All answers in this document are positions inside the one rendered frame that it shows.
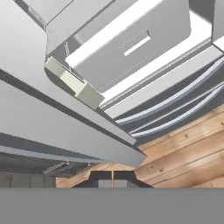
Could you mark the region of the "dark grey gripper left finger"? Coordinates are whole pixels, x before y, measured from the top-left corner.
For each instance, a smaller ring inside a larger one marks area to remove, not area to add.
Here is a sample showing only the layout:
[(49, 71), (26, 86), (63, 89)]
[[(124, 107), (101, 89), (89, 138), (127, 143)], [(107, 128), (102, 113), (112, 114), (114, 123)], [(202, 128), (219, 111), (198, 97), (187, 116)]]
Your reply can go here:
[(77, 184), (74, 188), (110, 188), (110, 171), (91, 171), (87, 180)]

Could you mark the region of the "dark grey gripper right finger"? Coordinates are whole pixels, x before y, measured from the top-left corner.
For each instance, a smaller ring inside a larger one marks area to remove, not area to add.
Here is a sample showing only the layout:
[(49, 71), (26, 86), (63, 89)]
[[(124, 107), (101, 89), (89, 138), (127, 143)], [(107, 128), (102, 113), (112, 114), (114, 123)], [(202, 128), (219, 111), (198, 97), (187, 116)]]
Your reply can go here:
[(133, 171), (115, 171), (114, 188), (151, 188), (151, 185), (137, 179)]

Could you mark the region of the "white fridge drawer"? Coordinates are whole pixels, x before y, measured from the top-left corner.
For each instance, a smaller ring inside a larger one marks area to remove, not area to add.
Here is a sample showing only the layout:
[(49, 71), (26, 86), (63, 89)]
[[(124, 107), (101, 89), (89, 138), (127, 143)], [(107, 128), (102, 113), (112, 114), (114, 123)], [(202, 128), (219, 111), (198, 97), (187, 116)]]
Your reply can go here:
[(105, 92), (191, 34), (189, 0), (118, 0), (122, 11), (66, 58)]

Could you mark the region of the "grey cupboard run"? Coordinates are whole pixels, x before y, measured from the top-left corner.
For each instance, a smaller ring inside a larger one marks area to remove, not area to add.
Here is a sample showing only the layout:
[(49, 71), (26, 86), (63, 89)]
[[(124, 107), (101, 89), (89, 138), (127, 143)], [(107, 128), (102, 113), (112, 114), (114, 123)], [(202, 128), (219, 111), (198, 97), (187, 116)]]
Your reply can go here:
[(55, 188), (56, 178), (38, 174), (0, 172), (0, 187), (3, 188)]

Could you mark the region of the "pale cream box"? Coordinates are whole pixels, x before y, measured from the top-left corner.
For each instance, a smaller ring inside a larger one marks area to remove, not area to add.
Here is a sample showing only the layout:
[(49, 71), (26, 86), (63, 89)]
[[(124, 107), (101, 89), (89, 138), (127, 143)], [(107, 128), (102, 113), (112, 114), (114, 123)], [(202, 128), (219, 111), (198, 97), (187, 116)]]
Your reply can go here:
[(74, 97), (91, 109), (97, 109), (104, 100), (104, 97), (91, 84), (69, 71), (54, 57), (47, 59), (45, 68), (56, 75), (73, 92)]

